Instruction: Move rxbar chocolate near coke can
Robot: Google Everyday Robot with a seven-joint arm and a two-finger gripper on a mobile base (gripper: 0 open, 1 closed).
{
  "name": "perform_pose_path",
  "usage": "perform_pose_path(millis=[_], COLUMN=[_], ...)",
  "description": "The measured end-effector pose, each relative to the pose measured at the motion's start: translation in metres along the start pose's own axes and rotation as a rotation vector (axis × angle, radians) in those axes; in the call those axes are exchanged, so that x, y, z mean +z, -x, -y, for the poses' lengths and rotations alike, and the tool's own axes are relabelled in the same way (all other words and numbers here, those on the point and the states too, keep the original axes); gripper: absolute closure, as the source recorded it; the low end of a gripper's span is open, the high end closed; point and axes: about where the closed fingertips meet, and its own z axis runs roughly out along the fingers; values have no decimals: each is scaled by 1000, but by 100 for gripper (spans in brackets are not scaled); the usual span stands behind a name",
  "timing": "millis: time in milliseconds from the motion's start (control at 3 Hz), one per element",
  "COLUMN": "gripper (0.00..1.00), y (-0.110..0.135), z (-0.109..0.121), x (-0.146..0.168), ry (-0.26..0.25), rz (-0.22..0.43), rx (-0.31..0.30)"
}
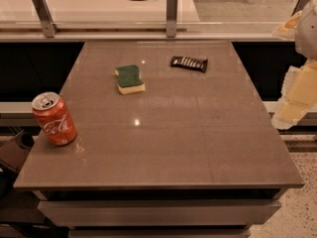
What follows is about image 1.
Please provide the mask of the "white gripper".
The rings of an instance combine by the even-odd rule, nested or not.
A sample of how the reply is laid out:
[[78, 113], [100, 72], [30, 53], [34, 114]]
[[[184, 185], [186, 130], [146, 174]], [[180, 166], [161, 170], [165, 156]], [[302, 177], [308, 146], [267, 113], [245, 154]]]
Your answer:
[[288, 69], [271, 118], [274, 128], [287, 130], [317, 104], [317, 0], [310, 0], [302, 11], [278, 26], [272, 35], [295, 41], [296, 51], [309, 59], [302, 67]]

